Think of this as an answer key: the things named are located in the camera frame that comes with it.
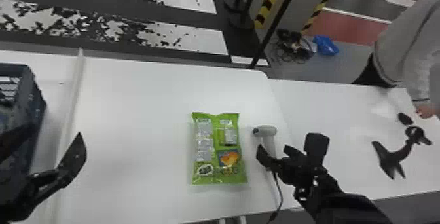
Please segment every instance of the robotic arm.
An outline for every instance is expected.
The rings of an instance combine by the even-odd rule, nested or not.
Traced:
[[[288,185],[295,187],[293,197],[317,224],[390,224],[391,221],[365,196],[344,193],[338,182],[322,166],[329,138],[307,134],[306,155],[286,145],[287,157],[275,159],[259,145],[257,160]]]
[[[1,134],[0,163],[34,132],[34,125],[27,124]],[[56,169],[29,175],[13,199],[0,202],[0,224],[27,219],[40,203],[77,177],[86,158],[86,146],[81,133],[78,133]]]

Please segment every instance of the red floor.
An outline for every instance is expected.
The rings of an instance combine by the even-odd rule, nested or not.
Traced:
[[[372,45],[386,27],[382,22],[322,11],[307,35],[326,35],[335,41]]]

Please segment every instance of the plastic package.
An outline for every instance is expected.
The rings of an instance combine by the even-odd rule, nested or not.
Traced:
[[[325,56],[334,56],[339,53],[339,48],[327,36],[317,35],[313,38],[313,43],[318,45],[318,52]]]
[[[193,113],[195,122],[194,185],[248,181],[238,136],[238,114]]]

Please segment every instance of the hand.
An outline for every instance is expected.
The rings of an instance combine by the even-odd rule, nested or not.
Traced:
[[[432,104],[421,104],[416,107],[416,113],[423,119],[428,119],[435,115],[437,110]]]

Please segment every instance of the black and white patterned floor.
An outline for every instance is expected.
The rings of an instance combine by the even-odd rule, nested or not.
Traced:
[[[222,1],[0,0],[0,40],[244,63],[258,38],[228,25]]]

